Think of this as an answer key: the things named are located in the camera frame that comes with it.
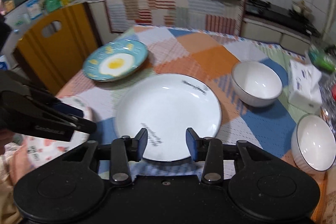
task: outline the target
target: bowl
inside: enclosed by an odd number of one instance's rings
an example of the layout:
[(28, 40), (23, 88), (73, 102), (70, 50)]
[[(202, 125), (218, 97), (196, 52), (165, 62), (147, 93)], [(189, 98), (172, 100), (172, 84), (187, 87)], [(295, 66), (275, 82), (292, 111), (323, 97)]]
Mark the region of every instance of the bowl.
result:
[(282, 93), (280, 77), (257, 61), (237, 63), (232, 68), (231, 77), (236, 94), (250, 106), (271, 105)]
[(307, 114), (296, 125), (292, 140), (295, 164), (308, 174), (327, 171), (336, 157), (336, 142), (328, 124), (317, 115)]
[(312, 13), (312, 10), (309, 7), (304, 7), (303, 9), (303, 16), (307, 19), (309, 19), (310, 15)]
[(298, 14), (302, 13), (302, 7), (299, 5), (299, 3), (292, 1), (292, 6), (295, 12), (297, 12)]

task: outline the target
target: gas stove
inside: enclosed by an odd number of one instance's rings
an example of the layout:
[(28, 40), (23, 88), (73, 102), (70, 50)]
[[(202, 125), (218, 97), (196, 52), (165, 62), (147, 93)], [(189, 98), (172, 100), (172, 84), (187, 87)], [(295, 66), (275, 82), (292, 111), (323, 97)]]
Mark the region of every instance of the gas stove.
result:
[(262, 0), (247, 0), (246, 14), (260, 17), (307, 36), (319, 37), (320, 33), (303, 15)]
[[(25, 175), (14, 188), (23, 223), (297, 223), (312, 224), (320, 190), (310, 176), (245, 141), (225, 145), (186, 130), (194, 161), (205, 161), (197, 176), (137, 176), (147, 130), (111, 145), (88, 141)], [(110, 160), (110, 178), (97, 175)], [(223, 160), (236, 174), (223, 178)]]

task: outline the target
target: screw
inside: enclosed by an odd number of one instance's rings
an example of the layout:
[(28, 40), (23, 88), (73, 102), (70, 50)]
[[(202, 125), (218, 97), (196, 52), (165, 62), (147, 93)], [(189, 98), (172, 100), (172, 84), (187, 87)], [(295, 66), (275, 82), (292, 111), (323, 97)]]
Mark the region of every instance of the screw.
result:
[(221, 175), (217, 173), (208, 173), (204, 176), (207, 181), (217, 181), (221, 179)]
[(128, 175), (125, 173), (116, 173), (112, 176), (112, 179), (116, 182), (125, 181), (128, 179)]

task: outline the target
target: person's hand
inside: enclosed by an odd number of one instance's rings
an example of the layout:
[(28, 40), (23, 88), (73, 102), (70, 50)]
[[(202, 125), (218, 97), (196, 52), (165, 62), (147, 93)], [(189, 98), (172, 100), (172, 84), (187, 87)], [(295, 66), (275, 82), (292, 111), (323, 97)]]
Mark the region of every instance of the person's hand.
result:
[(5, 153), (5, 145), (13, 141), (14, 132), (8, 129), (0, 129), (0, 155)]
[(20, 178), (34, 169), (27, 154), (27, 140), (25, 139), (12, 158), (9, 160), (9, 174), (12, 184), (15, 185)]

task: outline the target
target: table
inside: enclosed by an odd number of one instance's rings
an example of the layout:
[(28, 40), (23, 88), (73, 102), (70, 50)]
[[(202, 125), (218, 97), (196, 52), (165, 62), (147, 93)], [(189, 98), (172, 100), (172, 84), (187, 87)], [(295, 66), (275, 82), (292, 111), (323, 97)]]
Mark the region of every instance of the table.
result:
[[(88, 102), (97, 122), (97, 132), (90, 136), (101, 144), (116, 138), (114, 129), (119, 100), (137, 81), (158, 73), (181, 73), (199, 79), (218, 97), (222, 122), (217, 138), (223, 143), (237, 140), (249, 142), (294, 165), (290, 139), (296, 123), (305, 112), (289, 105), (287, 68), (291, 58), (304, 58), (283, 50), (279, 45), (264, 44), (234, 35), (185, 28), (134, 25), (123, 38), (135, 39), (147, 45), (150, 54), (143, 68), (133, 75), (113, 83), (87, 79), (80, 71), (60, 91), (58, 96), (78, 95)], [(266, 108), (252, 108), (242, 103), (231, 85), (231, 68), (240, 61), (256, 60), (272, 68), (283, 83), (279, 99)], [(142, 175), (191, 175), (202, 173), (202, 163), (186, 159), (180, 162), (131, 163), (132, 177)], [(102, 161), (99, 174), (108, 178), (109, 163)], [(224, 178), (235, 174), (233, 161), (224, 161)], [(323, 191), (324, 174), (314, 177)], [(315, 217), (321, 207), (315, 211)]]

